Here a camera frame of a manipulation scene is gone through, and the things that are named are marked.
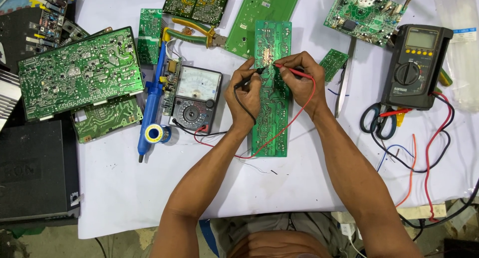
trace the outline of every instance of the pliers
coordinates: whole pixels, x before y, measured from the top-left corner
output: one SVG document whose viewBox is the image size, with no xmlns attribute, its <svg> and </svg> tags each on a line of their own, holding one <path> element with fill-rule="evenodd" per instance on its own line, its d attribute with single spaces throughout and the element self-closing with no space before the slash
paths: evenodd
<svg viewBox="0 0 479 258">
<path fill-rule="evenodd" d="M 193 20 L 181 17 L 173 17 L 171 20 L 173 21 L 173 23 L 195 29 L 198 32 L 204 34 L 206 37 L 186 35 L 167 27 L 163 31 L 163 41 L 170 41 L 171 38 L 174 37 L 189 43 L 205 45 L 207 48 L 224 47 L 226 44 L 226 37 L 217 34 L 215 32 L 215 28 L 212 26 L 208 27 Z"/>
</svg>

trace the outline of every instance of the white table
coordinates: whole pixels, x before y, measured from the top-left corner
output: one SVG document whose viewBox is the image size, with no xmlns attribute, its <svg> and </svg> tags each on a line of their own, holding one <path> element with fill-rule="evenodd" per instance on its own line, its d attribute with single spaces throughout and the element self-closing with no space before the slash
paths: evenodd
<svg viewBox="0 0 479 258">
<path fill-rule="evenodd" d="M 162 8 L 165 0 L 78 0 L 78 24 L 90 33 L 108 26 L 114 29 L 132 26 L 138 32 L 140 8 Z M 293 23 L 292 53 L 307 50 L 316 60 L 334 48 L 347 53 L 350 37 L 323 26 L 334 0 L 299 0 L 291 18 Z M 219 27 L 219 34 L 230 32 L 242 0 L 230 0 Z M 401 23 L 440 25 L 434 0 L 413 0 Z M 187 65 L 220 71 L 226 87 L 231 74 L 244 59 L 220 48 L 206 49 L 189 43 L 176 43 L 175 49 Z M 350 87 L 339 119 L 359 150 L 373 166 L 378 166 L 382 150 L 371 137 L 359 129 L 361 114 L 379 101 L 391 59 L 386 49 L 358 41 Z M 143 71 L 151 76 L 151 67 Z M 327 85 L 337 92 L 336 82 Z M 329 107 L 334 110 L 336 96 L 327 91 Z M 294 104 L 291 115 L 299 106 Z M 416 169 L 425 168 L 425 147 L 447 115 L 446 106 L 436 101 L 428 112 L 407 114 L 390 144 L 401 144 L 412 150 L 412 133 L 418 141 Z M 458 111 L 448 128 L 452 143 L 429 179 L 429 192 L 434 203 L 468 196 L 479 177 L 477 141 L 479 115 Z M 218 107 L 213 131 L 225 131 L 231 125 L 231 114 L 224 99 Z M 131 126 L 79 146 L 80 182 L 83 200 L 79 220 L 79 237 L 92 238 L 126 230 L 152 227 L 159 223 L 168 197 L 183 175 L 209 147 L 197 145 L 193 137 L 173 128 L 168 144 L 158 144 L 138 163 L 136 150 L 140 126 Z M 287 158 L 257 158 L 247 164 L 233 159 L 225 180 L 203 218 L 227 217 L 265 212 L 341 211 L 344 206 L 334 192 L 326 171 L 320 138 L 307 114 L 301 114 L 288 132 Z M 212 143 L 218 138 L 209 138 Z M 438 138 L 431 149 L 435 160 L 444 147 Z M 249 149 L 247 140 L 238 153 Z M 412 163 L 404 153 L 399 154 Z M 398 162 L 385 161 L 380 175 L 395 202 L 408 192 L 409 170 Z M 425 175 L 414 175 L 413 190 L 404 207 L 427 204 L 424 194 Z"/>
</svg>

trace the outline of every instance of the analog multimeter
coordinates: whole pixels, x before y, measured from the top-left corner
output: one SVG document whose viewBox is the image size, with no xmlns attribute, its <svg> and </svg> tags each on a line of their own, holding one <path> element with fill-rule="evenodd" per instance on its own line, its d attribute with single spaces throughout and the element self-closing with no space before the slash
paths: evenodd
<svg viewBox="0 0 479 258">
<path fill-rule="evenodd" d="M 432 108 L 431 93 L 453 35 L 452 30 L 442 27 L 400 26 L 381 103 L 418 110 Z"/>
</svg>

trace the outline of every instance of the person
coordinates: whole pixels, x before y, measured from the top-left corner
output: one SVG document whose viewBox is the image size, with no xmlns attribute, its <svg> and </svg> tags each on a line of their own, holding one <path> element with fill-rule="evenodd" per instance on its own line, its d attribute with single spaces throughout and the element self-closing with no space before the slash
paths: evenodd
<svg viewBox="0 0 479 258">
<path fill-rule="evenodd" d="M 254 59 L 233 73 L 224 93 L 233 124 L 228 132 L 178 183 L 163 210 L 150 258 L 199 257 L 196 224 L 216 196 L 228 166 L 253 128 L 250 115 L 236 101 L 234 85 L 251 76 L 249 87 L 237 89 L 241 103 L 253 114 L 260 111 L 261 81 Z M 402 225 L 383 180 L 338 124 L 326 104 L 324 70 L 302 52 L 276 61 L 289 68 L 302 66 L 316 81 L 304 111 L 313 121 L 323 147 L 332 186 L 361 231 L 369 258 L 419 258 L 416 244 Z M 284 82 L 301 107 L 313 82 L 280 69 Z M 212 219 L 211 228 L 221 258 L 347 257 L 349 240 L 342 236 L 330 213 L 295 212 Z"/>
</svg>

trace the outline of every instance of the black electronic device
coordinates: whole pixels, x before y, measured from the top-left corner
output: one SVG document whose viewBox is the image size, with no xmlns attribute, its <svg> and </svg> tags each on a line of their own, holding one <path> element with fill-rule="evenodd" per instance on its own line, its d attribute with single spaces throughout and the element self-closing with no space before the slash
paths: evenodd
<svg viewBox="0 0 479 258">
<path fill-rule="evenodd" d="M 0 132 L 0 224 L 80 215 L 77 139 L 69 119 Z"/>
<path fill-rule="evenodd" d="M 381 103 L 387 106 L 429 110 L 446 57 L 450 29 L 407 24 L 399 33 L 387 74 Z"/>
<path fill-rule="evenodd" d="M 181 66 L 170 125 L 209 134 L 213 125 L 223 74 L 206 69 Z"/>
</svg>

